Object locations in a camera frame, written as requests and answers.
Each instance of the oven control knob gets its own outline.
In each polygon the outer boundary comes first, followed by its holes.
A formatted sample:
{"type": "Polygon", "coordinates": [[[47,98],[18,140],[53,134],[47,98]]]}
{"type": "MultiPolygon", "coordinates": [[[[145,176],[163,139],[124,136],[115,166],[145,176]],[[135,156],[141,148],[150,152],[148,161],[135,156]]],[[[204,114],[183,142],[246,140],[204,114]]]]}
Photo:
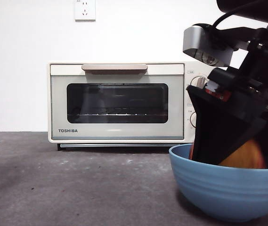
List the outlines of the oven control knob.
{"type": "Polygon", "coordinates": [[[190,124],[195,127],[196,126],[196,113],[193,112],[189,118],[190,124]]]}
{"type": "Polygon", "coordinates": [[[204,77],[204,76],[197,76],[197,77],[194,77],[191,80],[190,85],[196,86],[196,87],[199,87],[199,88],[203,89],[204,86],[205,86],[205,84],[206,84],[206,82],[207,82],[206,77],[204,77]]]}

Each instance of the wall outlet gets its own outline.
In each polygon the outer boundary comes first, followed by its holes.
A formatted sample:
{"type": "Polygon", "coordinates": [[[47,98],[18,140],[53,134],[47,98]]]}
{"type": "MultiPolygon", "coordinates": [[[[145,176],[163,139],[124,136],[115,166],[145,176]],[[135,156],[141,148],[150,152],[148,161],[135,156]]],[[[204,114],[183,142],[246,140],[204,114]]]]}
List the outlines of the wall outlet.
{"type": "Polygon", "coordinates": [[[74,0],[75,20],[96,20],[96,0],[74,0]]]}

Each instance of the glass door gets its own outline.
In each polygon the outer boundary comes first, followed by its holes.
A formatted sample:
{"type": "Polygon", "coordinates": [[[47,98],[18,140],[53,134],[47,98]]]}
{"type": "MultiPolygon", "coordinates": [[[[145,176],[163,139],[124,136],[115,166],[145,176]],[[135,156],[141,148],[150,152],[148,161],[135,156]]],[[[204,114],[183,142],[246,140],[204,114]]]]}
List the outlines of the glass door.
{"type": "Polygon", "coordinates": [[[80,84],[67,86],[70,123],[165,123],[168,86],[153,84],[80,84]]]}

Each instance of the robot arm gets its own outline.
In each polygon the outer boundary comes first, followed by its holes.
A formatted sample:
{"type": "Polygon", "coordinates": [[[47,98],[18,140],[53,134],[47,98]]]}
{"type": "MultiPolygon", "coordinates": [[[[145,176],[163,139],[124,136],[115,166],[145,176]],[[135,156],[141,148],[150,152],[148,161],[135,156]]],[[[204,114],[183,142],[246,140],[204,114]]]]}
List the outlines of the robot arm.
{"type": "Polygon", "coordinates": [[[226,12],[211,26],[184,32],[183,52],[215,68],[203,89],[188,86],[197,115],[192,159],[219,164],[250,139],[268,155],[268,27],[216,29],[236,14],[268,22],[268,0],[217,0],[226,12]],[[239,69],[229,66],[233,51],[248,50],[239,69]]]}

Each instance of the blue bowl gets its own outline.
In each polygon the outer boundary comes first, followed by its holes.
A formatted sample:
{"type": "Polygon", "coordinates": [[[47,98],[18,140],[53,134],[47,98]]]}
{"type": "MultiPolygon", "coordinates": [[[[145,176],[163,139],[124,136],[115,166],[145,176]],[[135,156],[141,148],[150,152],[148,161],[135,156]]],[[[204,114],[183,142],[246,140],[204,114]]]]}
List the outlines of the blue bowl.
{"type": "Polygon", "coordinates": [[[206,214],[245,222],[268,214],[268,169],[242,169],[189,160],[191,144],[170,148],[182,194],[206,214]]]}

